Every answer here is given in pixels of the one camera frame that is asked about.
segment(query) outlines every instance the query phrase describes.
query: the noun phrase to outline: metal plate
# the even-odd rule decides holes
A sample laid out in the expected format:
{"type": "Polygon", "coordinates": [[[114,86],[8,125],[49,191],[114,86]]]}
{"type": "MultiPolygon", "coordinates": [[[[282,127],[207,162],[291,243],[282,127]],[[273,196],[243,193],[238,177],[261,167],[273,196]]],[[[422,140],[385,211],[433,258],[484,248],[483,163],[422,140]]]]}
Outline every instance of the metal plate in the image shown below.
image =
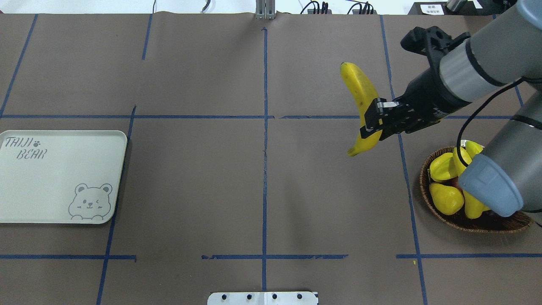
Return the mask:
{"type": "Polygon", "coordinates": [[[207,305],[318,305],[318,293],[308,291],[258,292],[258,293],[213,293],[207,305]]]}

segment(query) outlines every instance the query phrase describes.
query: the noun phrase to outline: bear cartoon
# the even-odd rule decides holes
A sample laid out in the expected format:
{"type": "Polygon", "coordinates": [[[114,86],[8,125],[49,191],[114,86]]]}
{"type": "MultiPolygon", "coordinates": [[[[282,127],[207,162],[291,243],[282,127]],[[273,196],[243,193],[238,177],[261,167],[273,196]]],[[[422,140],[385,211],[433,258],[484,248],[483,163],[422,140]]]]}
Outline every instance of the bear cartoon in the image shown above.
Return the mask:
{"type": "Polygon", "coordinates": [[[68,212],[72,219],[100,219],[111,210],[109,194],[113,187],[106,183],[101,187],[88,187],[81,183],[75,187],[75,197],[69,205],[68,212]]]}

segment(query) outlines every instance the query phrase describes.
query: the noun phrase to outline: white wall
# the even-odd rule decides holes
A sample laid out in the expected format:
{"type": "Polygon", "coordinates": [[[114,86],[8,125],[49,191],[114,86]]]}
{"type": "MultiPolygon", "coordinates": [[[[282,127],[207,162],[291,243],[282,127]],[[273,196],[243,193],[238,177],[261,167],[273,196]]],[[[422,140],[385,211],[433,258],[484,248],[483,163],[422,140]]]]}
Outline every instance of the white wall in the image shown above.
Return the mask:
{"type": "MultiPolygon", "coordinates": [[[[49,14],[148,14],[154,0],[0,0],[4,13],[49,13],[49,14]]],[[[275,0],[276,9],[299,14],[308,0],[275,0]]],[[[404,15],[412,7],[413,0],[371,0],[370,3],[383,15],[404,15]]],[[[334,14],[345,14],[353,2],[330,0],[334,14]]],[[[176,13],[200,13],[205,0],[157,0],[157,11],[176,13]]],[[[254,12],[255,0],[211,0],[207,13],[254,12]]]]}

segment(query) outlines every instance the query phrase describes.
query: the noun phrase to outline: metal bracket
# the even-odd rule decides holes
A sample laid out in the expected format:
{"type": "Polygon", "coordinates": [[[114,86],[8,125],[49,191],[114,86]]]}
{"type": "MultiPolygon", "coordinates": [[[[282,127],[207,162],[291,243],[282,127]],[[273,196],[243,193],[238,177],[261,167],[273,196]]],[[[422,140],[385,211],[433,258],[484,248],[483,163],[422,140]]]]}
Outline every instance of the metal bracket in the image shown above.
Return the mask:
{"type": "Polygon", "coordinates": [[[256,0],[256,19],[275,19],[275,0],[256,0]]]}
{"type": "Polygon", "coordinates": [[[318,293],[309,291],[213,293],[207,305],[318,305],[318,293]]]}

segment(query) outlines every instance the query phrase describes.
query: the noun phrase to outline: tray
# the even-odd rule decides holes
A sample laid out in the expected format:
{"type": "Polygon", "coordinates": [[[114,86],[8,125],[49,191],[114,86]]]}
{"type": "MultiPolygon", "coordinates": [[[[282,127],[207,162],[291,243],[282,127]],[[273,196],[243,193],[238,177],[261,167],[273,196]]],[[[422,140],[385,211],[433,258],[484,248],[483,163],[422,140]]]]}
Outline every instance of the tray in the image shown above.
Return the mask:
{"type": "Polygon", "coordinates": [[[0,143],[0,223],[103,224],[113,216],[122,131],[8,130],[0,143]]]}

